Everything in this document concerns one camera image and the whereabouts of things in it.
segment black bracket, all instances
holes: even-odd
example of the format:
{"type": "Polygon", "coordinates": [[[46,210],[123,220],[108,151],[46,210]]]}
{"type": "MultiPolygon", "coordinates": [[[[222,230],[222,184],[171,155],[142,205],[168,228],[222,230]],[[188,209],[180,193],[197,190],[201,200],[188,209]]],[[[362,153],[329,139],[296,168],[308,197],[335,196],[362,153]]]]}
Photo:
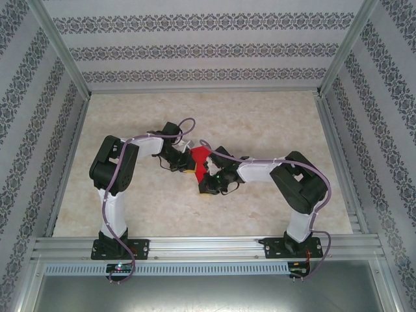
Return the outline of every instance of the black bracket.
{"type": "Polygon", "coordinates": [[[310,252],[310,258],[322,258],[322,245],[318,237],[310,237],[307,239],[303,248],[298,252],[291,252],[286,248],[286,240],[283,237],[269,237],[260,239],[259,244],[264,246],[266,259],[293,259],[306,258],[307,251],[310,252]]]}
{"type": "MultiPolygon", "coordinates": [[[[92,260],[131,260],[129,253],[124,250],[117,240],[104,236],[99,232],[99,239],[92,245],[92,260]]],[[[133,252],[136,260],[147,260],[150,241],[148,239],[128,239],[127,230],[120,239],[133,252]]]]}

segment beige floor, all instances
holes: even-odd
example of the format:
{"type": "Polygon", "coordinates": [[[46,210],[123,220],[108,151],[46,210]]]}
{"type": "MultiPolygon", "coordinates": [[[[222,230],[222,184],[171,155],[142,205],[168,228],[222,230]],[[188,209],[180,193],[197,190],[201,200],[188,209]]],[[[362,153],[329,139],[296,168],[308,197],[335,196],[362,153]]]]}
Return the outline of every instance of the beige floor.
{"type": "MultiPolygon", "coordinates": [[[[197,121],[188,139],[204,138],[238,157],[303,153],[333,187],[315,229],[352,232],[312,93],[245,92],[92,96],[54,236],[98,234],[101,209],[88,169],[105,136],[132,137],[188,116],[197,121]]],[[[281,235],[290,211],[273,183],[200,196],[193,174],[163,170],[152,157],[137,162],[125,199],[130,236],[281,235]]]]}

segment wall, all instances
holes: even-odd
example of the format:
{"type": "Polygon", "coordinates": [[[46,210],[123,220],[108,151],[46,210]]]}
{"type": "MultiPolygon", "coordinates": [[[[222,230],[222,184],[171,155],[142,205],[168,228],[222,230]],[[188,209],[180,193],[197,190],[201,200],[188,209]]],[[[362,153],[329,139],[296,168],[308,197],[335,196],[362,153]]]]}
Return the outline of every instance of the wall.
{"type": "Polygon", "coordinates": [[[43,236],[84,101],[25,1],[0,2],[0,311],[43,236]]]}
{"type": "Polygon", "coordinates": [[[93,91],[317,87],[361,3],[44,1],[93,91]]]}
{"type": "Polygon", "coordinates": [[[326,94],[406,311],[416,310],[416,1],[381,0],[326,94]]]}

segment purple cable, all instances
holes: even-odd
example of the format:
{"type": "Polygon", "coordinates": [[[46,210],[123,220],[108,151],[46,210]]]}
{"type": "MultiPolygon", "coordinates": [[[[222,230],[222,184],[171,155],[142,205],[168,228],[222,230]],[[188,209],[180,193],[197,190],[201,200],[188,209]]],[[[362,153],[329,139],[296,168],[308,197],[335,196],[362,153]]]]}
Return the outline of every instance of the purple cable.
{"type": "MultiPolygon", "coordinates": [[[[105,189],[104,199],[103,199],[103,205],[101,206],[101,214],[103,215],[103,220],[104,220],[105,226],[107,227],[107,229],[109,230],[109,232],[111,233],[111,235],[114,237],[114,239],[120,245],[122,245],[123,248],[129,253],[129,255],[131,257],[131,260],[132,260],[132,266],[133,267],[132,267],[132,269],[130,271],[130,274],[128,276],[126,276],[124,279],[122,279],[121,281],[118,281],[117,284],[121,284],[121,283],[124,283],[125,281],[127,281],[129,278],[131,278],[131,276],[133,276],[133,274],[135,273],[135,270],[136,270],[136,259],[135,259],[135,255],[132,253],[132,251],[130,250],[130,248],[126,244],[124,244],[123,241],[121,239],[119,239],[118,236],[117,236],[117,234],[115,234],[115,232],[112,230],[112,228],[110,227],[109,221],[107,220],[107,216],[105,214],[105,205],[106,205],[106,202],[107,202],[107,198],[109,196],[109,190],[112,188],[114,182],[117,179],[118,171],[120,170],[120,166],[122,164],[122,160],[123,160],[125,148],[127,147],[128,143],[130,143],[130,142],[132,142],[134,140],[138,140],[140,138],[148,138],[148,137],[152,137],[152,138],[179,138],[179,137],[183,137],[183,136],[189,134],[195,128],[195,125],[196,125],[195,119],[194,118],[191,118],[191,117],[185,118],[184,120],[182,120],[179,123],[179,125],[182,125],[184,122],[186,122],[188,120],[192,120],[193,121],[192,127],[188,131],[186,131],[184,133],[181,133],[179,135],[154,135],[153,133],[148,133],[146,135],[138,135],[138,136],[135,136],[133,138],[129,138],[123,144],[122,151],[120,153],[120,156],[118,157],[118,163],[117,163],[116,169],[114,171],[114,174],[112,175],[110,184],[105,189]]],[[[111,275],[112,275],[112,272],[109,274],[110,283],[113,282],[113,280],[111,279],[111,275]]]]}
{"type": "MultiPolygon", "coordinates": [[[[327,231],[315,231],[313,229],[313,223],[315,222],[315,219],[317,217],[317,212],[320,211],[329,202],[329,200],[331,199],[331,196],[332,196],[331,184],[330,184],[330,181],[328,180],[328,178],[321,171],[316,169],[315,167],[312,167],[308,164],[304,164],[304,163],[299,162],[299,161],[288,161],[287,159],[256,159],[256,160],[239,159],[239,158],[235,158],[235,157],[232,157],[232,156],[224,155],[222,153],[219,153],[219,152],[213,150],[211,148],[211,146],[208,144],[208,142],[205,141],[205,140],[200,140],[200,144],[203,147],[205,147],[207,150],[209,150],[211,153],[214,153],[215,155],[221,156],[221,157],[226,158],[226,159],[230,159],[232,161],[238,161],[240,163],[241,162],[242,163],[254,163],[254,164],[270,164],[270,163],[293,164],[295,166],[304,167],[305,169],[308,169],[308,170],[312,171],[313,173],[317,174],[323,180],[323,182],[326,185],[326,188],[328,189],[328,195],[326,196],[325,200],[317,208],[314,209],[313,216],[312,216],[312,219],[311,219],[311,223],[309,225],[309,230],[313,233],[326,234],[328,236],[328,247],[326,248],[326,251],[325,251],[324,255],[322,256],[322,259],[319,261],[317,267],[312,271],[312,273],[310,273],[308,276],[303,278],[303,280],[306,280],[309,277],[315,275],[316,271],[320,268],[320,266],[324,262],[326,256],[328,255],[328,252],[331,248],[331,235],[327,231]]],[[[292,275],[295,275],[295,276],[298,276],[299,278],[301,278],[301,276],[298,275],[298,274],[292,273],[292,275]]]]}

